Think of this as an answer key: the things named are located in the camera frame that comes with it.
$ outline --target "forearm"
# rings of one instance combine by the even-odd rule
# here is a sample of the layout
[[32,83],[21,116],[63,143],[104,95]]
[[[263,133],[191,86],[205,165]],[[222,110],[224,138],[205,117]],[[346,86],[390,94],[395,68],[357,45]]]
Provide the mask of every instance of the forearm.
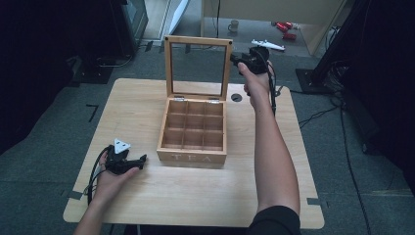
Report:
[[286,206],[300,214],[297,174],[268,98],[255,108],[255,180],[258,211]]
[[100,234],[104,212],[105,206],[94,204],[94,201],[92,201],[73,234]]

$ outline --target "wooden box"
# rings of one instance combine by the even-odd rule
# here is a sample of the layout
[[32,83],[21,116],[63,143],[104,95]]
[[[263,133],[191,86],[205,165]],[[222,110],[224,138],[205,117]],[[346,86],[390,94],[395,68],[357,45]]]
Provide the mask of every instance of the wooden box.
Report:
[[[157,148],[160,160],[224,164],[232,40],[169,35],[164,39],[164,51],[167,100]],[[195,76],[210,83],[187,79]],[[200,84],[219,89],[205,94]]]

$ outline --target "black shirt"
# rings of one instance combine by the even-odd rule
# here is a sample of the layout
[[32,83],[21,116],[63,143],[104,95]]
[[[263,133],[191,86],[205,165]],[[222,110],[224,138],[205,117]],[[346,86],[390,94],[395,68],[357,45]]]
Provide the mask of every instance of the black shirt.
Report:
[[291,209],[274,206],[260,211],[248,229],[248,235],[300,234],[300,218]]

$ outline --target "white triangular marker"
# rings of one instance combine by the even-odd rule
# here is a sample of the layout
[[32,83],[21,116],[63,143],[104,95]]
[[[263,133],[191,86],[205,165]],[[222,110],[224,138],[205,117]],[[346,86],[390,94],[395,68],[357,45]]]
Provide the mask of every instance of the white triangular marker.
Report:
[[130,144],[127,144],[125,142],[122,142],[122,141],[120,141],[118,139],[115,139],[114,140],[114,146],[115,146],[115,153],[116,154],[119,154],[122,151],[127,150],[127,149],[129,149],[129,147],[131,147]]

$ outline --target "person's right hand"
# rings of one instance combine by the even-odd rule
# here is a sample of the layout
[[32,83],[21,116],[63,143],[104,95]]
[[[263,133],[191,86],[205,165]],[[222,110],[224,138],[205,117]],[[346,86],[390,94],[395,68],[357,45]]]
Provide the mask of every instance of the person's right hand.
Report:
[[262,104],[270,107],[268,74],[253,74],[244,63],[238,64],[238,70],[246,79],[244,90],[250,93],[251,105],[254,109],[256,110]]

